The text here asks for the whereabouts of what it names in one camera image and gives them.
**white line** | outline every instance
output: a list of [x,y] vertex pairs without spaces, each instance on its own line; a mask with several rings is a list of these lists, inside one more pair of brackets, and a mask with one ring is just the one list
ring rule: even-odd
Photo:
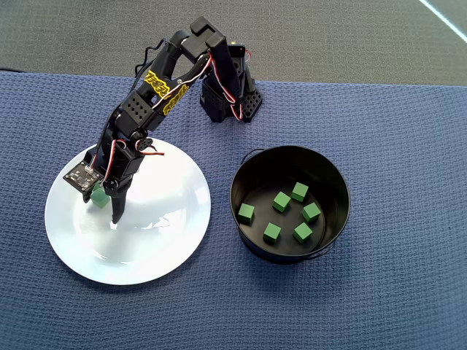
[[424,4],[432,13],[434,13],[437,16],[437,18],[442,20],[444,24],[450,27],[452,31],[454,31],[467,44],[467,36],[462,31],[460,31],[458,27],[454,26],[447,18],[445,18],[445,16],[443,16],[443,14],[440,13],[440,11],[438,11],[435,7],[433,7],[433,5],[431,5],[426,0],[418,0],[418,1]]

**wire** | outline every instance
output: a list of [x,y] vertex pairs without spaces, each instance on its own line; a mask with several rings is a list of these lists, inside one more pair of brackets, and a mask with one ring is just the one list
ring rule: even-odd
[[161,45],[164,43],[164,42],[168,42],[168,40],[166,38],[162,38],[160,41],[159,41],[159,44],[157,44],[157,46],[155,47],[152,47],[152,46],[148,46],[146,47],[146,50],[144,51],[144,61],[143,63],[141,64],[136,64],[135,67],[134,67],[134,76],[137,77],[138,76],[138,67],[144,67],[144,65],[146,64],[147,62],[147,54],[149,52],[149,50],[159,50],[159,47],[161,47]]
[[136,151],[138,151],[138,152],[141,153],[142,155],[165,155],[164,152],[157,152],[157,149],[156,149],[154,146],[150,146],[152,149],[154,149],[154,152],[152,152],[152,153],[140,151],[140,150],[138,149],[138,145],[139,145],[139,142],[140,142],[140,141],[141,141],[141,140],[136,141],[136,143],[134,144],[134,148],[136,149]]
[[104,138],[104,135],[105,135],[105,130],[107,130],[107,126],[108,124],[110,123],[110,121],[112,120],[112,116],[114,115],[114,113],[117,111],[118,107],[120,107],[120,104],[118,104],[114,109],[113,111],[110,112],[108,118],[107,118],[107,121],[105,122],[104,124],[104,128],[102,129],[102,132],[101,132],[101,137],[99,138],[99,141],[97,142],[97,145],[96,145],[96,154],[94,155],[91,163],[90,163],[90,168],[93,169],[94,168],[94,165],[96,164],[96,159],[97,159],[97,153],[99,152],[99,148],[101,148],[101,145],[102,145],[102,139]]
[[110,150],[110,156],[109,156],[109,165],[107,166],[107,170],[105,172],[104,179],[101,182],[101,186],[104,184],[105,181],[109,178],[110,175],[110,169],[112,168],[112,164],[114,163],[114,155],[115,155],[115,146],[117,145],[117,142],[122,142],[125,145],[126,148],[126,142],[125,140],[122,139],[117,139],[112,141],[112,149]]
[[214,75],[216,76],[217,82],[219,83],[220,87],[224,91],[224,97],[227,100],[227,102],[229,102],[231,104],[231,110],[232,110],[233,116],[238,121],[242,120],[243,119],[243,106],[242,106],[242,104],[240,104],[240,115],[238,115],[235,112],[236,99],[227,91],[227,89],[220,82],[220,78],[219,78],[219,74],[217,73],[217,66],[216,66],[216,63],[214,61],[214,58],[212,59],[212,66],[213,66],[213,71],[214,71]]
[[245,62],[248,62],[248,61],[251,59],[251,52],[250,52],[249,50],[247,50],[247,49],[245,49],[245,52],[246,52],[248,55],[250,55],[250,56],[248,57],[248,59],[245,60]]
[[138,74],[136,75],[136,77],[134,79],[133,85],[131,86],[130,92],[135,89],[135,87],[138,84],[138,81],[141,78],[141,76],[143,75],[143,73],[146,71],[146,69],[148,69],[150,67],[151,64],[154,63],[154,61],[155,61],[155,58],[152,61],[149,61],[148,63],[146,63],[146,65],[144,65],[143,68],[141,68],[138,71]]
[[159,104],[162,103],[162,101],[169,95],[171,95],[175,90],[177,90],[180,86],[183,86],[184,84],[190,84],[191,82],[194,82],[195,80],[197,80],[201,75],[204,74],[204,72],[206,71],[206,69],[209,67],[209,65],[211,64],[212,62],[212,56],[211,56],[211,53],[209,52],[209,60],[207,61],[206,65],[204,66],[203,70],[201,71],[200,74],[196,75],[195,77],[191,78],[190,80],[187,80],[185,82],[181,82],[179,83],[176,87],[174,87],[172,90],[170,90],[168,93],[166,93],[157,103],[155,103],[153,105],[153,110],[155,110],[157,108],[157,106]]
[[0,71],[12,71],[13,73],[25,73],[25,71],[19,71],[13,68],[1,67]]

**gray carpet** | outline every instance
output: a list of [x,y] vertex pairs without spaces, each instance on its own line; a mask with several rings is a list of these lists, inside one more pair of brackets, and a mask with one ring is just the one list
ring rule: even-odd
[[[131,76],[204,15],[252,51],[257,79],[467,85],[467,44],[418,0],[0,2],[0,66],[26,71]],[[432,4],[467,30],[465,0]]]

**blue textured mat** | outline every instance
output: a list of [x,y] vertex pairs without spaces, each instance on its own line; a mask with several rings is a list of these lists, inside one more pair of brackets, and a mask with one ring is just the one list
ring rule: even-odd
[[[212,194],[195,254],[163,278],[78,276],[44,226],[56,174],[94,143],[132,79],[0,74],[0,349],[467,349],[467,88],[258,83],[251,125],[185,95],[154,136]],[[238,237],[228,188],[249,150],[299,144],[347,180],[331,253],[280,266]]]

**black bowl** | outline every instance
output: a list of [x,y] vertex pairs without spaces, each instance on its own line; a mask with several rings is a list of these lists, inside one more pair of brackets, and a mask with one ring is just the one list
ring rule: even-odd
[[[279,191],[292,193],[296,182],[309,187],[303,203],[294,199],[279,213],[272,201]],[[257,256],[273,263],[297,263],[327,253],[336,243],[350,214],[350,194],[339,170],[323,155],[297,146],[275,147],[242,163],[233,178],[230,202],[243,242]],[[302,222],[304,206],[315,202],[322,214],[309,226],[312,237],[299,244],[294,229]],[[237,219],[242,203],[255,207],[251,225]],[[275,244],[263,240],[269,222],[281,227]]]

